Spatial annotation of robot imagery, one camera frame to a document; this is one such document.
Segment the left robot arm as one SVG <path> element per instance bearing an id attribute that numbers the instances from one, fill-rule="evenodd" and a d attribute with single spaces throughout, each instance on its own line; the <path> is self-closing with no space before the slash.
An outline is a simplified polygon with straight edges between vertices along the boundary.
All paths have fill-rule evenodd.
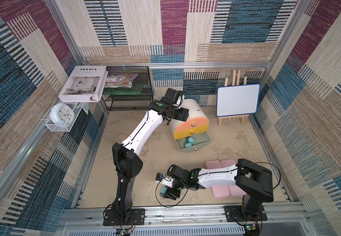
<path id="1" fill-rule="evenodd" d="M 150 104 L 145 116 L 128 138 L 122 143 L 115 143 L 112 146 L 118 184 L 116 198 L 111 205 L 111 210 L 120 222 L 128 222 L 131 216 L 134 180 L 143 167 L 139 155 L 145 143 L 163 121 L 185 122 L 188 117 L 189 110 L 187 108 L 155 100 Z"/>

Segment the pale green drawer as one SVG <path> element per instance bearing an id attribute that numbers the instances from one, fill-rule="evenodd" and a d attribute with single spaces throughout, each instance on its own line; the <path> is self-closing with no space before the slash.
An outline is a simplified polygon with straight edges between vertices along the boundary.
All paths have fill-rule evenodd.
<path id="1" fill-rule="evenodd" d="M 194 152 L 210 144 L 211 138 L 207 132 L 196 134 L 190 137 L 181 138 L 175 141 L 181 152 Z"/>

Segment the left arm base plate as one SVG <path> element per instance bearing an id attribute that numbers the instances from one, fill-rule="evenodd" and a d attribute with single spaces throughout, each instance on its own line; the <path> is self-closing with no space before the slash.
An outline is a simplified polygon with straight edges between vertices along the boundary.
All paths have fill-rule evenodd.
<path id="1" fill-rule="evenodd" d="M 145 209 L 133 208 L 123 214 L 118 215 L 111 209 L 103 213 L 103 226 L 137 226 L 145 223 Z"/>

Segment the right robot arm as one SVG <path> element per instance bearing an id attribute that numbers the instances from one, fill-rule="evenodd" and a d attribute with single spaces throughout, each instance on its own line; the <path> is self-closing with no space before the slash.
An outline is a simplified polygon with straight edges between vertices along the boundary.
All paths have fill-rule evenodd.
<path id="1" fill-rule="evenodd" d="M 156 181 L 165 190 L 163 198 L 177 200 L 183 189 L 197 191 L 213 186 L 237 186 L 245 192 L 240 214 L 245 219 L 262 216 L 262 204 L 274 201 L 272 171 L 260 162 L 241 158 L 237 164 L 217 169 L 196 168 L 190 171 L 173 164 L 167 174 L 157 173 Z"/>

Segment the blue plug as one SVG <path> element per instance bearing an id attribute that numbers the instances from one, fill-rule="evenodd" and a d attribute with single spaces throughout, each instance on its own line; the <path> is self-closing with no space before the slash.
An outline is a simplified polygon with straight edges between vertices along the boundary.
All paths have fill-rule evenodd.
<path id="1" fill-rule="evenodd" d="M 189 142 L 189 143 L 191 143 L 193 145 L 194 142 L 195 142 L 195 139 L 193 137 L 188 137 L 187 138 L 187 142 Z"/>
<path id="2" fill-rule="evenodd" d="M 161 190 L 160 190 L 160 197 L 164 197 L 164 195 L 166 194 L 167 192 L 167 187 L 161 187 Z"/>
<path id="3" fill-rule="evenodd" d="M 187 143 L 184 144 L 184 147 L 185 147 L 185 148 L 188 148 L 188 147 L 191 147 L 191 146 L 192 146 L 192 144 L 189 143 L 189 142 L 187 142 Z"/>

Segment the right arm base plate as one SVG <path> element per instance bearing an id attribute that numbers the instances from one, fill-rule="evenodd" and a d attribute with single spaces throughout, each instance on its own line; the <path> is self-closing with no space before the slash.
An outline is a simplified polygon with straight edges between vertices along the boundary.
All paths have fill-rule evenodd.
<path id="1" fill-rule="evenodd" d="M 254 222 L 254 221 L 267 221 L 268 217 L 266 215 L 263 206 L 260 206 L 256 213 L 250 213 L 241 209 L 240 205 L 229 205 L 223 207 L 225 212 L 225 217 L 228 222 Z"/>

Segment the yellow drawer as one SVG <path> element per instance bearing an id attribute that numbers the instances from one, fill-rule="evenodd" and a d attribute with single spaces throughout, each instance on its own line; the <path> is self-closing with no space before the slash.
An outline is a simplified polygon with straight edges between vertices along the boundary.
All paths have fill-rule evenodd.
<path id="1" fill-rule="evenodd" d="M 197 135 L 200 133 L 205 133 L 207 132 L 208 128 L 209 128 L 208 124 L 195 126 L 195 127 L 193 127 L 192 125 L 186 125 L 186 126 L 179 125 L 173 133 L 173 138 L 175 140 L 179 140 L 179 139 L 190 137 L 190 136 Z"/>

